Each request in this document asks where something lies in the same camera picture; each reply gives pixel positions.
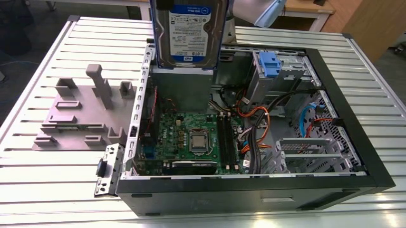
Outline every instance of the ram slot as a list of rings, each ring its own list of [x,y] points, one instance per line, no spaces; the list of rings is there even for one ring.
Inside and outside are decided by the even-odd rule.
[[[224,117],[216,117],[216,135],[218,135],[218,145],[220,148],[220,161],[222,168],[226,168],[228,164],[227,160],[227,147],[226,147],[226,133],[224,133]]]
[[[226,147],[227,147],[227,165],[230,169],[235,169],[236,167],[236,157],[235,157],[235,148],[234,148],[234,134],[232,134],[232,127],[231,127],[231,117],[224,117],[224,135],[226,135]]]

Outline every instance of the green circuit board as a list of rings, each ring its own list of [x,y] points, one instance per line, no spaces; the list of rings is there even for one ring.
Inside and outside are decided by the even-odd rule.
[[[231,119],[232,129],[238,129],[242,120]],[[208,148],[200,153],[191,152],[191,134],[207,135]],[[238,174],[240,171],[226,169],[220,163],[220,151],[218,145],[216,114],[163,114],[159,122],[157,145],[149,150],[145,170],[148,175],[160,175],[160,163],[157,161],[194,160],[216,162],[216,174]]]

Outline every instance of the metal case frame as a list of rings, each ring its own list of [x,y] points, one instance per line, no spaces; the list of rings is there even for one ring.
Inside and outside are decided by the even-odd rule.
[[[262,48],[254,45],[238,46],[223,47],[226,49],[244,48],[244,46]],[[271,178],[267,175],[266,178],[179,180],[164,177],[128,180],[125,175],[121,175],[116,194],[137,215],[324,209],[358,195],[377,193],[395,186],[318,50],[272,46],[266,48],[296,50],[308,56],[336,115],[343,119],[343,128],[364,163],[369,175],[334,177],[320,175],[292,178],[287,174],[286,177],[278,178]],[[148,55],[145,55],[147,60],[141,67],[144,83],[147,83],[152,49],[147,47],[145,50]],[[141,105],[144,99],[141,91],[139,96],[135,108],[137,103]],[[133,114],[133,123],[129,126],[129,132],[132,131],[135,136],[128,138],[127,148],[129,151],[136,144],[137,115]],[[128,155],[131,154],[124,154],[123,172],[131,172],[128,167],[125,168]],[[300,206],[282,206],[291,202],[288,199],[292,199],[292,196],[300,198]],[[264,205],[266,202],[275,202],[272,199],[286,200]]]

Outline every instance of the blue drive bracket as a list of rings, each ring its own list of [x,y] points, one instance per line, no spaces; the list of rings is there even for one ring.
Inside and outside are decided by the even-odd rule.
[[[266,77],[276,77],[280,73],[280,61],[274,52],[259,52],[259,63]]]

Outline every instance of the red cable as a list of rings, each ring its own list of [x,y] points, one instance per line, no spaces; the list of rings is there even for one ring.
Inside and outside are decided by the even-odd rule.
[[[157,87],[155,86],[155,100],[153,100],[153,106],[152,106],[152,110],[151,110],[149,122],[148,122],[148,126],[147,126],[145,133],[147,133],[148,130],[149,130],[149,125],[151,125],[152,116],[153,116],[153,112],[155,112],[156,98],[157,98]]]
[[[332,121],[331,118],[318,118],[318,119],[314,120],[314,122],[315,122],[315,121],[322,121],[322,120]],[[311,128],[312,128],[312,123],[310,123],[310,126],[307,127],[307,131],[306,131],[304,138],[308,138],[308,137],[310,137]]]

